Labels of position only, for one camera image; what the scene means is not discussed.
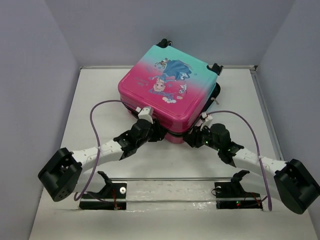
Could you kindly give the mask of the pink and teal suitcase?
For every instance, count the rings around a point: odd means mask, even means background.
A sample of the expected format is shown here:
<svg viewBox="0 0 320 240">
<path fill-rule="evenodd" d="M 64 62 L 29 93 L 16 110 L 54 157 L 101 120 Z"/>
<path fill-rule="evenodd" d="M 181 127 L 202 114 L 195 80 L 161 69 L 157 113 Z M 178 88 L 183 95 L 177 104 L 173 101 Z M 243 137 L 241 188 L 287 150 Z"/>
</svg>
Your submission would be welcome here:
<svg viewBox="0 0 320 240">
<path fill-rule="evenodd" d="M 118 83 L 129 111 L 152 107 L 165 139 L 183 143 L 186 134 L 220 94 L 223 65 L 208 63 L 162 39 L 153 45 Z"/>
</svg>

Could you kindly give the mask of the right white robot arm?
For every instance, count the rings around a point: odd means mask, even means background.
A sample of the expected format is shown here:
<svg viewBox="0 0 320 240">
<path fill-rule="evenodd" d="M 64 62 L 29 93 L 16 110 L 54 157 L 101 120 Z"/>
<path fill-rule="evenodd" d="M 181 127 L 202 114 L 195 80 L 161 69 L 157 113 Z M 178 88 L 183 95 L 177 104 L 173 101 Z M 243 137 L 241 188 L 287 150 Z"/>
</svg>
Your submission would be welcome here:
<svg viewBox="0 0 320 240">
<path fill-rule="evenodd" d="M 297 159 L 281 161 L 258 156 L 231 140 L 225 125 L 195 126 L 183 138 L 192 148 L 202 146 L 217 151 L 222 162 L 267 180 L 274 180 L 281 202 L 293 213 L 303 214 L 320 196 L 320 185 Z"/>
</svg>

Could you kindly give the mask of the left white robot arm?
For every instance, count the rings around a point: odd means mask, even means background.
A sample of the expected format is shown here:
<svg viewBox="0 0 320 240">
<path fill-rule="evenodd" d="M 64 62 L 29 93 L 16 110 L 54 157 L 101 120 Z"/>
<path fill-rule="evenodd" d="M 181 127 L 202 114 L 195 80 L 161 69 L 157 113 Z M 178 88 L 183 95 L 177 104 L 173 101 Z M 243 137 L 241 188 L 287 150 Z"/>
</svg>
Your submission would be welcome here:
<svg viewBox="0 0 320 240">
<path fill-rule="evenodd" d="M 134 155 L 147 142 L 162 141 L 166 135 L 157 119 L 149 122 L 139 119 L 130 130 L 99 147 L 70 151 L 57 150 L 38 173 L 38 179 L 54 202 L 60 202 L 76 192 L 79 179 L 97 166 L 120 161 Z"/>
</svg>

